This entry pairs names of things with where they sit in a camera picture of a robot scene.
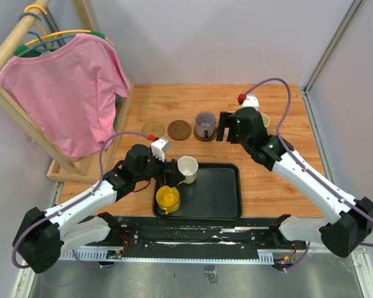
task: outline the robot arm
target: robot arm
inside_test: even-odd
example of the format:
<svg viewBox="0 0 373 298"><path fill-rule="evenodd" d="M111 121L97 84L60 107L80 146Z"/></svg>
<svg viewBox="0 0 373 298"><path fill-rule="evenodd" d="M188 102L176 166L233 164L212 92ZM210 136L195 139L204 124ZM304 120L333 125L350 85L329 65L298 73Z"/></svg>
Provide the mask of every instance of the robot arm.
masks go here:
<svg viewBox="0 0 373 298"><path fill-rule="evenodd" d="M270 228L275 242L304 240L323 243L334 254L347 257L372 231L372 223L352 210L343 200L373 217L373 203L366 197L357 200L342 191L319 174L285 141L288 149L297 157L304 168L286 151L278 136L268 135L259 112L252 106L243 106L235 113L222 112L219 119L217 141L222 141L224 129L228 128L227 141L240 143L258 164L274 171L290 181L325 216L324 219L299 219L281 216ZM332 194L313 177L313 173L342 199Z"/></svg>
<svg viewBox="0 0 373 298"><path fill-rule="evenodd" d="M108 171L99 185L91 186L73 199L44 211L33 208L25 214L14 239L19 237L34 223L45 217L51 219L35 227L22 241L17 252L36 272L49 269L59 257L75 248L91 242L110 243L119 238L119 222L108 213L99 214L93 219L82 222L94 211L113 204L132 192L136 183L154 178L170 187L185 179L177 168L177 161L165 161L165 151L170 141L160 138L150 148L134 145L111 171Z"/></svg>

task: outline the cork coaster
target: cork coaster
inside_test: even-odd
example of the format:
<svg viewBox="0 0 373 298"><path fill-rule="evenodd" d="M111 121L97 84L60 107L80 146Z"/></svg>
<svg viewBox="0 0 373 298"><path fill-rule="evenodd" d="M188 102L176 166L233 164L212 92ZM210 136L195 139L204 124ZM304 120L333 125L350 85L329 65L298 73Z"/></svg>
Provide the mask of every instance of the cork coaster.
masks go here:
<svg viewBox="0 0 373 298"><path fill-rule="evenodd" d="M181 141L191 134L191 125L184 120L176 120L167 127L167 133L170 138Z"/></svg>
<svg viewBox="0 0 373 298"><path fill-rule="evenodd" d="M193 135L195 136L195 138L197 138L199 141L202 141L202 142L210 142L212 140L214 140L217 136L217 130L214 131L214 134L212 134L210 136L210 138L202 138L201 136L199 136L197 133L196 133L196 129L194 128L193 129Z"/></svg>
<svg viewBox="0 0 373 298"><path fill-rule="evenodd" d="M148 122L142 128L142 133L146 133L147 135L154 135L155 137L163 137L165 132L165 128L163 123L160 122Z"/></svg>

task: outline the wooden clothes rack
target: wooden clothes rack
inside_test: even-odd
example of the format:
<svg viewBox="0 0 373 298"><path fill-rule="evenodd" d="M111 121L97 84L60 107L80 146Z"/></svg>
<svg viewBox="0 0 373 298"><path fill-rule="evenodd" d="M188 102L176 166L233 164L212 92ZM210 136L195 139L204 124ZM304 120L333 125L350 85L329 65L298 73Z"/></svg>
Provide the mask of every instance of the wooden clothes rack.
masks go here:
<svg viewBox="0 0 373 298"><path fill-rule="evenodd" d="M49 2L50 0L36 0L34 4L46 8ZM86 1L72 0L72 4L83 29L95 29L96 26L94 25ZM38 8L31 8L29 9L29 12L33 12L38 16L42 13ZM36 20L37 19L34 16L24 16L1 44L0 71L11 58L19 44L23 41L28 31L35 24ZM117 125L115 127L115 132L123 130L133 91L134 83L131 81L129 97L123 98L116 108ZM3 112L6 113L31 139L39 144L53 158L51 167L47 173L47 176L50 179L59 182L75 181L94 183L99 178L98 152L91 156L81 158L76 162L72 162L1 85L0 109L2 109ZM108 150L104 152L104 171L108 171L112 167L120 138L121 137L115 138Z"/></svg>

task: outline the white wall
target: white wall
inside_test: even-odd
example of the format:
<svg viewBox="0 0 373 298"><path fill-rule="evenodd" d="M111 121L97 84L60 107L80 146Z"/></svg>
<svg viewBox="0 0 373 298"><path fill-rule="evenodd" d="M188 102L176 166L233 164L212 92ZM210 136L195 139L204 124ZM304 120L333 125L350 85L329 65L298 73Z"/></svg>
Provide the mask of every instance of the white wall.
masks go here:
<svg viewBox="0 0 373 298"><path fill-rule="evenodd" d="M304 85L352 0L90 0L138 84Z"/></svg>
<svg viewBox="0 0 373 298"><path fill-rule="evenodd" d="M0 44L29 1L0 1ZM12 241L29 209L45 209L54 183L46 177L48 154L30 141L0 110L0 297L9 297L18 270L11 263Z"/></svg>
<svg viewBox="0 0 373 298"><path fill-rule="evenodd" d="M373 0L362 6L311 98L335 181L373 200Z"/></svg>

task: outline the wooden tabletop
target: wooden tabletop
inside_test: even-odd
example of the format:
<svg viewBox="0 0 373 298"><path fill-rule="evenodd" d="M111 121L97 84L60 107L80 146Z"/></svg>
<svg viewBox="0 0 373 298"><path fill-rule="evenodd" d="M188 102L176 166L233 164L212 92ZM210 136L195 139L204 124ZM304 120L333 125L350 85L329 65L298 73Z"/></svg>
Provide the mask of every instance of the wooden tabletop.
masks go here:
<svg viewBox="0 0 373 298"><path fill-rule="evenodd" d="M237 96L249 89L249 85L139 85L136 86L124 130L140 132L145 123L159 121L165 128L174 120L187 121L192 128L195 117L201 111L210 111L216 117L221 111L234 112L240 106ZM323 173L318 150L306 115L303 99L297 85L291 86L292 106L281 133L302 157L315 169ZM282 85L264 85L254 91L260 102L259 110L270 118L268 133L275 134L275 127L284 113L287 92ZM282 214L296 216L321 216L321 212L294 186L262 165L254 163L238 144L227 142L201 142L193 133L183 141L170 138L171 147L166 158L179 159L190 155L198 162L233 163L240 170L243 216L271 216ZM125 135L117 149L115 162L123 160L126 152L135 143L149 146L149 141L139 136ZM137 184L136 189L146 185ZM61 202L69 200L90 185L65 183ZM107 206L100 212L113 215L153 215L152 202L154 183L141 192L131 193L119 202Z"/></svg>

